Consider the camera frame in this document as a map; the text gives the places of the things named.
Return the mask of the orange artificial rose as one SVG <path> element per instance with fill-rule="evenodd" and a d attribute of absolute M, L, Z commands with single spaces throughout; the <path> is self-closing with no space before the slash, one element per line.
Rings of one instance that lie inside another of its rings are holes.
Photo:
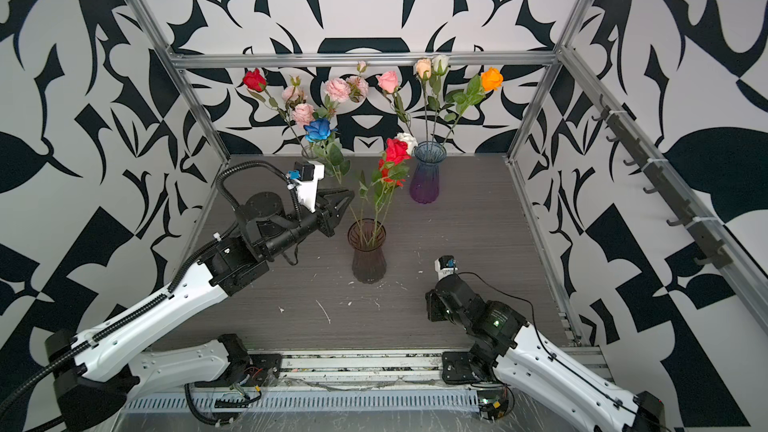
<path fill-rule="evenodd" d="M 493 91 L 499 89 L 504 82 L 502 73 L 494 67 L 473 77 L 463 90 L 451 91 L 445 98 L 445 121 L 450 125 L 443 138 L 443 144 L 453 135 L 456 126 L 465 112 L 479 105 Z"/>

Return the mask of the red artificial rose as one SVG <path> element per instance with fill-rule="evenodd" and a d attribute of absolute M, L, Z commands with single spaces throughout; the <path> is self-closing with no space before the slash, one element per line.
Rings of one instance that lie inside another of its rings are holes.
<path fill-rule="evenodd" d="M 394 162 L 395 164 L 398 164 L 403 160 L 406 160 L 409 168 L 410 159 L 411 159 L 411 156 L 409 156 L 406 153 L 405 143 L 400 142 L 395 138 L 388 138 L 385 143 L 385 149 L 382 152 L 381 157 L 379 158 L 376 166 L 372 169 L 372 172 L 370 173 L 369 177 L 366 177 L 364 172 L 360 174 L 360 177 L 358 179 L 358 185 L 359 185 L 359 192 L 360 192 L 361 201 L 362 201 L 361 209 L 364 209 L 366 206 L 368 206 L 373 213 L 372 219 L 374 219 L 374 209 L 373 209 L 374 193 L 371 189 L 371 182 L 372 182 L 374 173 L 377 172 L 379 169 L 380 162 L 384 160 L 384 161 L 391 161 L 391 162 Z"/>
<path fill-rule="evenodd" d="M 380 242 L 380 230 L 393 202 L 394 193 L 404 186 L 408 170 L 406 160 L 398 164 L 382 160 L 378 171 L 373 175 L 371 189 L 374 193 L 374 228 L 370 239 L 372 245 L 378 245 Z"/>
<path fill-rule="evenodd" d="M 298 109 L 301 106 L 308 105 L 306 93 L 301 88 L 301 79 L 291 76 L 290 83 L 281 92 L 280 99 L 277 99 L 269 91 L 267 79 L 258 68 L 246 70 L 242 83 L 253 98 L 267 106 L 271 111 L 278 113 L 279 117 L 288 127 L 288 130 L 299 143 L 302 154 L 306 155 L 307 149 L 299 137 L 297 127 L 308 125 L 313 118 L 313 112 L 310 111 L 309 115 L 305 118 L 297 119 Z"/>

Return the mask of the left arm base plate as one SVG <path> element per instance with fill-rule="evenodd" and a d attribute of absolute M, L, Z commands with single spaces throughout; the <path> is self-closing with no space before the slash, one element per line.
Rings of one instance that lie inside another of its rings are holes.
<path fill-rule="evenodd" d="M 243 387 L 269 386 L 281 376 L 283 355 L 279 353 L 256 353 L 250 360 L 239 384 Z"/>

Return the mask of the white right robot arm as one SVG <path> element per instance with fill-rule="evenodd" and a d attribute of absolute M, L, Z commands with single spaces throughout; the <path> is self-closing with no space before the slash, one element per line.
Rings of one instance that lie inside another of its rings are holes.
<path fill-rule="evenodd" d="M 470 363 L 517 389 L 578 431 L 665 431 L 665 407 L 653 394 L 632 393 L 600 377 L 539 332 L 534 320 L 485 300 L 449 274 L 425 294 L 427 317 L 462 327 L 473 339 Z"/>

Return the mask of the light pink artificial rose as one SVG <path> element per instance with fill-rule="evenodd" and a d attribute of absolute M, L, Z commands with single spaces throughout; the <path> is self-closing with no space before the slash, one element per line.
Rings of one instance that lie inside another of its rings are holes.
<path fill-rule="evenodd" d="M 378 75 L 376 79 L 378 88 L 383 97 L 390 105 L 390 108 L 395 113 L 397 119 L 405 126 L 403 132 L 414 136 L 411 128 L 411 117 L 406 112 L 404 101 L 400 95 L 400 82 L 396 72 L 394 70 L 385 72 Z"/>

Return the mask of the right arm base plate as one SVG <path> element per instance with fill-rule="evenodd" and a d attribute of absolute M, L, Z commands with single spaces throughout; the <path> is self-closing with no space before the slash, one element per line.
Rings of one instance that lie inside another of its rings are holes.
<path fill-rule="evenodd" d="M 441 354 L 441 380 L 448 385 L 494 383 L 492 362 L 479 355 L 475 348 L 469 351 L 445 351 Z"/>

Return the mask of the blue artificial rose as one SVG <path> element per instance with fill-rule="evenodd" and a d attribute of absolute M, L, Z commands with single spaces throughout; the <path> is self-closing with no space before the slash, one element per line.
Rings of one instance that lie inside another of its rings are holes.
<path fill-rule="evenodd" d="M 304 130 L 312 158 L 300 164 L 299 202 L 317 219 L 318 230 L 332 237 L 355 198 L 355 193 L 343 186 L 351 160 L 341 151 L 328 119 L 313 120 Z"/>

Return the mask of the peach artificial rose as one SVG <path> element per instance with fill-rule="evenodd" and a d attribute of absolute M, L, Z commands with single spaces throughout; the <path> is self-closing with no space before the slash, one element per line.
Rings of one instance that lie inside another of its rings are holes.
<path fill-rule="evenodd" d="M 431 134 L 429 132 L 429 93 L 427 86 L 432 75 L 432 62 L 429 58 L 419 59 L 414 66 L 415 75 L 418 77 L 421 86 L 421 96 L 423 102 L 423 120 L 425 129 L 425 140 L 427 143 L 431 141 Z"/>

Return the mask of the dark red glass vase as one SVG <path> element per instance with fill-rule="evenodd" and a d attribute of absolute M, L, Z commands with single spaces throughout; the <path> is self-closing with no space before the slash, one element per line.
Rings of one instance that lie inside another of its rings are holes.
<path fill-rule="evenodd" d="M 372 218 L 361 219 L 350 226 L 347 241 L 353 249 L 351 269 L 355 279 L 364 284 L 380 281 L 387 271 L 385 227 Z"/>

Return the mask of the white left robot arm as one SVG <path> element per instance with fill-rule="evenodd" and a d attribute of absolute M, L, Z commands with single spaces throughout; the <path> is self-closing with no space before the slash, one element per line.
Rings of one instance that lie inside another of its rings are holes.
<path fill-rule="evenodd" d="M 240 202 L 227 189 L 231 176 L 264 169 L 284 183 L 293 205 L 286 212 L 280 195 L 260 192 Z M 201 346 L 153 355 L 147 347 L 186 320 L 246 288 L 266 274 L 278 256 L 286 256 L 312 233 L 335 233 L 355 197 L 345 188 L 322 189 L 324 167 L 298 161 L 283 172 L 264 160 L 221 171 L 215 187 L 235 220 L 193 252 L 171 281 L 107 321 L 69 336 L 60 331 L 46 341 L 49 363 L 13 390 L 1 403 L 3 415 L 46 377 L 54 378 L 58 417 L 39 425 L 47 431 L 65 425 L 85 431 L 117 414 L 128 402 L 178 385 L 238 382 L 250 363 L 240 339 L 226 334 Z"/>

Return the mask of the blue purple glass vase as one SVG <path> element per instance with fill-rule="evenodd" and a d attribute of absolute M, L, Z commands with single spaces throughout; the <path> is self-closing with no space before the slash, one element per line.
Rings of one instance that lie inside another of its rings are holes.
<path fill-rule="evenodd" d="M 436 141 L 424 141 L 413 150 L 416 168 L 409 193 L 420 204 L 434 202 L 440 194 L 440 164 L 447 157 L 445 147 Z"/>

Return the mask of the pink carnation spray stem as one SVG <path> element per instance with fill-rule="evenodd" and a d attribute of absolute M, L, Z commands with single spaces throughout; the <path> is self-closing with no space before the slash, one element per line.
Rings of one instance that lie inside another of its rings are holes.
<path fill-rule="evenodd" d="M 282 116 L 289 131 L 300 146 L 303 157 L 315 159 L 317 157 L 315 143 L 320 140 L 322 131 L 318 120 L 314 117 L 315 109 L 307 102 L 301 79 L 298 76 L 290 76 L 289 83 L 281 94 L 283 100 Z"/>

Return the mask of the pink peony stem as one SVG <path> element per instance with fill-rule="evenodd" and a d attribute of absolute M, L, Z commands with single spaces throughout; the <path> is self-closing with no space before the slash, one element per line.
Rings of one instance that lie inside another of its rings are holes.
<path fill-rule="evenodd" d="M 347 102 L 354 104 L 363 102 L 369 93 L 369 85 L 362 74 L 367 70 L 367 63 L 359 61 L 356 65 L 356 74 L 347 78 L 336 77 L 330 79 L 324 88 L 324 96 L 321 107 L 316 110 L 316 119 L 330 121 L 338 112 L 339 107 Z"/>

